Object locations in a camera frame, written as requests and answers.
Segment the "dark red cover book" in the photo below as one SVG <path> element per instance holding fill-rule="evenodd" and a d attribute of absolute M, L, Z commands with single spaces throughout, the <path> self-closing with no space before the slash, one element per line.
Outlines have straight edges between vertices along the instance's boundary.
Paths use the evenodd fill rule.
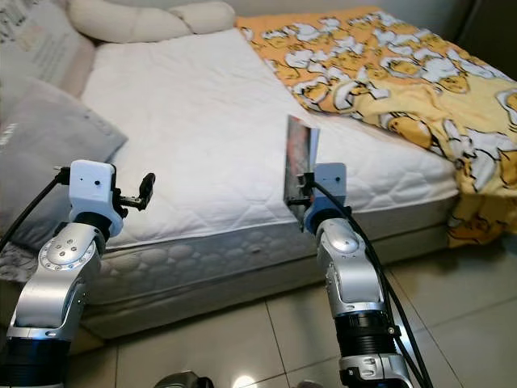
<path fill-rule="evenodd" d="M 303 225 L 305 211 L 295 206 L 295 195 L 298 193 L 296 175 L 313 171 L 318 141 L 320 129 L 307 124 L 299 117 L 288 116 L 282 200 L 300 225 Z"/>

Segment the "grey square pillow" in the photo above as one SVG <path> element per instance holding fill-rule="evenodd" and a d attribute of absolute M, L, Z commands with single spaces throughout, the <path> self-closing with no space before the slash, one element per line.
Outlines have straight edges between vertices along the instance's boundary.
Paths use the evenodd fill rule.
<path fill-rule="evenodd" d="M 40 248 L 62 222 L 70 222 L 68 188 L 57 185 L 15 226 L 15 219 L 42 192 L 60 167 L 74 160 L 108 162 L 127 141 L 125 133 L 96 111 L 63 106 L 41 94 L 24 99 L 1 120 L 0 211 L 4 243 Z"/>

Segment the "white quilted mattress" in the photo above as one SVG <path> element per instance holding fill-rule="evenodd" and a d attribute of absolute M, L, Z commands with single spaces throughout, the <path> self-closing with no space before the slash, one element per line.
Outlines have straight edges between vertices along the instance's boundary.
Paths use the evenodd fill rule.
<path fill-rule="evenodd" d="M 118 184 L 152 171 L 146 210 L 108 241 L 97 306 L 163 298 L 310 260 L 314 241 L 282 200 L 288 119 L 320 130 L 317 160 L 347 167 L 347 203 L 372 240 L 446 243 L 457 196 L 447 160 L 346 117 L 308 113 L 226 30 L 97 48 L 82 101 L 126 134 Z"/>

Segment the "beige bed base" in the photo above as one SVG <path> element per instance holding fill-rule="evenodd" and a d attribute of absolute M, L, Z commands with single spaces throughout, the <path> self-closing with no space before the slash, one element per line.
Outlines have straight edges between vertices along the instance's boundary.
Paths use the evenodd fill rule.
<path fill-rule="evenodd" d="M 314 284 L 324 278 L 314 236 L 263 226 L 107 252 L 81 324 L 101 339 Z"/>

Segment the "long beige bolster pillow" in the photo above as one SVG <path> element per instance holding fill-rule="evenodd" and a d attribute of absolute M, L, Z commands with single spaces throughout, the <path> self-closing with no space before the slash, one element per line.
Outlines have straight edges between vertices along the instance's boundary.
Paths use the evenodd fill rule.
<path fill-rule="evenodd" d="M 103 42 L 155 42 L 192 34 L 183 19 L 152 7 L 68 0 L 67 14 L 78 32 Z"/>

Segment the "large ornament printed pillow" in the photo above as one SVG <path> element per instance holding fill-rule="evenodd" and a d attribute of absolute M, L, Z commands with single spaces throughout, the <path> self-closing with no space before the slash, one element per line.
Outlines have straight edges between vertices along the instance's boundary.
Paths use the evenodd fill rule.
<path fill-rule="evenodd" d="M 1 0 L 1 120 L 30 96 L 82 108 L 96 47 L 71 25 L 62 0 Z"/>

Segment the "short beige bolster pillow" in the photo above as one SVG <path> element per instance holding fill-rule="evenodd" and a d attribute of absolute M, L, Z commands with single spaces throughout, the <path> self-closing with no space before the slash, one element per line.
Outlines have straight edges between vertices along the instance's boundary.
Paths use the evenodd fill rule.
<path fill-rule="evenodd" d="M 235 26 L 236 11 L 225 2 L 196 2 L 167 8 L 195 34 L 228 30 Z"/>

